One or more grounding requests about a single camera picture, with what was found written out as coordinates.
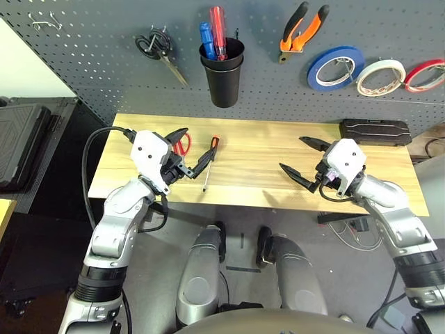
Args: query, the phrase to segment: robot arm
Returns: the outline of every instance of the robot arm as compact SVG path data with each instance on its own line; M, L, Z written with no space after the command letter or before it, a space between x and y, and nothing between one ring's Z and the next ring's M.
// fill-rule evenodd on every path
M156 195L168 195L168 186L183 176L197 177L213 154L210 149L196 167L186 167L184 158L172 152L172 145L187 130L179 129L165 138L147 130L136 134L130 155L140 175L106 199L59 334L120 332L115 318L122 307L122 286L140 224Z
M364 172L366 156L353 139L333 144L301 137L319 151L325 151L311 182L293 168L280 164L286 174L311 192L323 187L337 190L340 199L349 196L376 220L377 229L405 283L405 292L415 308L445 307L445 262L430 234L409 208L406 193L398 185Z

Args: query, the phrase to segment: pliers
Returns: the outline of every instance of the pliers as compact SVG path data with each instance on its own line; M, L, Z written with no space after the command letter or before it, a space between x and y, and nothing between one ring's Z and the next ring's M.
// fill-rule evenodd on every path
M292 40L295 30L298 28L306 15L308 3L306 1L302 2L297 8L297 11L291 16L289 21L284 28L283 39L280 41L280 58L279 63L283 64L293 53L303 52L303 47L307 42L315 36L315 34L320 30L321 25L325 21L327 14L329 13L329 6L324 5L319 10L317 15L315 15L311 24L307 27L304 33L298 34L296 38Z

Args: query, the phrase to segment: wooden table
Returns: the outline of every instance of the wooden table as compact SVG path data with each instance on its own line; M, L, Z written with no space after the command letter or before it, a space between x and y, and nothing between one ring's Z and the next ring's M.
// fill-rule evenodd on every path
M136 131L149 129L162 136L188 127L192 147L186 163L190 167L194 167L197 158L209 149L212 136L220 136L207 191L202 192L205 170L195 180L184 178L173 184L169 201L365 213L352 203L329 202L318 192L310 193L278 166L279 162L290 165L303 177L314 180L315 166L323 153L311 149L298 137L312 136L328 142L338 140L340 134L336 124L117 114L114 125ZM366 172L399 184L408 194L412 211L428 216L407 149L361 148L368 157ZM130 150L130 142L120 132L111 132L88 193L90 197L106 198L112 190L137 176Z

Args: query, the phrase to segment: black tool case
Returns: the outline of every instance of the black tool case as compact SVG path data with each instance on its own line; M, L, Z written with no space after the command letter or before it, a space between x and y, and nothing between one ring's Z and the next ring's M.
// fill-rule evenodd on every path
M411 143L410 130L399 120L360 120L346 118L340 122L342 138L362 145L405 146Z
M0 191L25 185L50 120L51 112L40 104L0 108Z

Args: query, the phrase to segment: gray pegboard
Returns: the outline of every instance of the gray pegboard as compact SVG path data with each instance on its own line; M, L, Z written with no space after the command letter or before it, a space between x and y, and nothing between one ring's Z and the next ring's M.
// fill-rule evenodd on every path
M445 3L422 1L311 1L304 30L317 10L330 4L324 26L305 47L279 65L279 41L299 1L173 1L173 0L3 0L0 12L9 25L48 66L103 120L115 113L304 122L335 122L342 118L404 120L419 134L445 120L445 90L412 94L402 88L382 97L363 97L355 85L320 93L306 82L307 69L321 52L338 45L359 47L367 65L394 58L407 71L432 58L444 57ZM199 23L208 9L224 6L227 32L239 28L245 44L238 103L216 108L197 52ZM63 25L36 32L28 13ZM184 88L164 64L144 57L134 36L151 25L167 26L175 53L173 62L186 77ZM325 76L333 77L338 68ZM382 72L366 84L390 80Z

